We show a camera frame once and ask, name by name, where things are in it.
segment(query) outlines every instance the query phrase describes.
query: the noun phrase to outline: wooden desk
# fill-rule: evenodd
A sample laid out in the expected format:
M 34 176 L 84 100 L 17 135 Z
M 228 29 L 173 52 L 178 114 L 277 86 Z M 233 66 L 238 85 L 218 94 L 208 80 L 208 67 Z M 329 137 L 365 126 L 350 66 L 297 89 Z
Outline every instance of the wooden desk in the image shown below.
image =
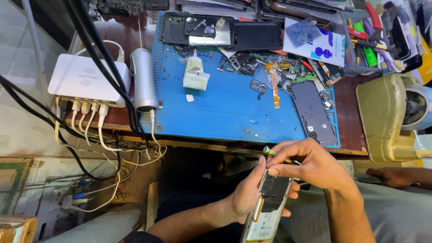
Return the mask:
M 179 9 L 179 6 L 173 4 L 174 0 L 170 0 L 171 6 Z M 158 10 L 146 10 L 143 11 L 139 18 L 141 24 L 141 34 L 143 37 L 143 47 L 149 51 L 152 50 L 153 37 L 156 29 Z M 134 49 L 139 48 L 140 36 L 138 31 L 138 16 L 124 17 L 124 16 L 110 16 L 102 15 L 101 21 L 95 22 L 96 28 L 99 31 L 102 39 L 111 40 L 119 43 L 125 52 L 125 63 L 127 66 L 130 64 L 129 55 Z M 115 45 L 107 44 L 107 47 L 114 60 L 118 55 L 118 48 Z M 375 78 L 368 78 L 363 76 L 356 77 L 345 77 L 340 82 L 334 85 L 335 100 L 337 106 L 337 121 L 339 126 L 340 136 L 340 148 L 333 149 L 327 148 L 332 153 L 344 153 L 354 155 L 368 155 L 365 134 L 363 132 L 362 122 L 360 119 L 359 108 L 357 106 L 355 88 L 357 85 L 368 82 Z M 133 85 L 130 89 L 130 97 L 133 99 L 134 88 Z M 77 120 L 81 118 L 81 114 L 77 115 Z M 89 116 L 85 118 L 83 124 L 86 125 L 89 120 Z M 96 115 L 92 122 L 92 127 L 97 127 L 98 115 Z M 129 122 L 127 120 L 126 108 L 110 108 L 108 115 L 105 118 L 104 128 L 130 131 Z M 123 132 L 123 136 L 129 136 L 127 139 L 135 140 L 131 138 L 136 136 L 132 132 Z M 192 138 L 179 138 L 174 136 L 163 136 L 166 145 L 177 145 L 181 144 L 173 141 L 184 141 L 184 142 L 201 142 L 205 144 L 211 144 L 210 147 L 204 145 L 198 145 L 191 143 L 192 146 L 205 147 L 209 149 L 215 149 L 220 151 L 231 150 L 230 148 L 244 148 L 251 147 L 255 144 L 246 142 L 228 142 L 228 141 L 212 141 L 203 139 L 192 139 Z

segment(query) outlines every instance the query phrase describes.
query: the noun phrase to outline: sticker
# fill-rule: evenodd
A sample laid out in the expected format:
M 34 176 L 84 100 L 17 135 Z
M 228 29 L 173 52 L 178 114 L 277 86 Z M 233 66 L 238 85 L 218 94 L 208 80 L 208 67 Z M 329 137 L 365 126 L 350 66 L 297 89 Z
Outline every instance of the sticker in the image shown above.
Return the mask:
M 194 101 L 194 97 L 192 95 L 186 95 L 187 102 Z

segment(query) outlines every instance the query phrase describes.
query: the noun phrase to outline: hand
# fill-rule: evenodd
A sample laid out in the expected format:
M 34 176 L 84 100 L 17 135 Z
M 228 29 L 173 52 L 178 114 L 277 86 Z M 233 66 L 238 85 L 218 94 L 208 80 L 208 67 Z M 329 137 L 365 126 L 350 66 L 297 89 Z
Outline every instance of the hand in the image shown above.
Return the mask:
M 248 214 L 255 208 L 260 196 L 258 186 L 266 169 L 265 161 L 265 158 L 260 156 L 258 164 L 251 171 L 249 176 L 239 183 L 230 196 L 220 201 L 225 204 L 224 218 L 229 220 L 224 223 L 225 225 L 233 222 L 244 224 Z M 300 186 L 296 182 L 293 182 L 288 196 L 294 199 L 297 198 L 299 195 L 296 191 L 299 189 Z M 289 217 L 290 215 L 290 211 L 286 209 L 283 210 L 282 216 Z
M 384 186 L 400 189 L 415 183 L 414 178 L 409 174 L 409 170 L 410 168 L 402 167 L 369 168 L 366 173 L 371 176 L 382 178 L 382 185 Z
M 312 138 L 281 142 L 272 149 L 277 155 L 267 161 L 271 176 L 294 177 L 323 189 L 358 190 L 345 168 Z M 302 165 L 281 164 L 291 157 L 301 157 Z

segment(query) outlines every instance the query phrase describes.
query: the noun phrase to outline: blue silicone repair mat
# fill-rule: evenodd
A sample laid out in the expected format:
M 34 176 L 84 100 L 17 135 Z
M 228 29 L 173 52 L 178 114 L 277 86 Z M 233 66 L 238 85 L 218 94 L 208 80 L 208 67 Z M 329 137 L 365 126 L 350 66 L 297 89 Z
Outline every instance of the blue silicone repair mat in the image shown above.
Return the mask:
M 173 47 L 161 42 L 164 13 L 159 12 L 152 50 L 157 97 L 163 102 L 163 108 L 156 111 L 155 134 L 264 143 L 306 138 L 291 96 L 278 90 L 280 109 L 274 108 L 270 88 L 259 100 L 259 93 L 249 85 L 253 79 L 268 84 L 266 79 L 263 80 L 265 76 L 257 77 L 259 70 L 255 71 L 254 77 L 217 71 L 223 54 L 216 48 L 198 48 L 210 50 L 212 54 L 208 57 L 199 56 L 203 61 L 204 72 L 210 74 L 206 90 L 184 88 L 186 64 L 179 62 L 182 56 Z M 324 92 L 330 94 L 334 101 L 333 88 Z M 187 94 L 193 95 L 192 102 L 187 102 Z M 338 148 L 336 109 L 329 110 L 327 114 L 338 141 L 329 147 Z M 144 113 L 141 122 L 148 132 L 149 115 Z

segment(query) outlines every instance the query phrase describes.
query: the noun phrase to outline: red pliers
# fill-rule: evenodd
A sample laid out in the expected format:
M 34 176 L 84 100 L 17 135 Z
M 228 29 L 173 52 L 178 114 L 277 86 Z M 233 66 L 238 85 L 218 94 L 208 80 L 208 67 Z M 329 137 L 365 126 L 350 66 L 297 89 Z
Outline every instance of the red pliers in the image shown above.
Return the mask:
M 369 2 L 366 3 L 365 8 L 368 11 L 369 15 L 371 16 L 372 25 L 374 26 L 375 29 L 373 35 L 368 35 L 365 32 L 357 31 L 350 27 L 348 27 L 348 33 L 354 37 L 357 37 L 365 41 L 368 41 L 370 39 L 377 42 L 382 41 L 383 39 L 381 37 L 381 31 L 383 31 L 384 29 L 381 26 L 381 21 L 379 19 L 377 11 Z

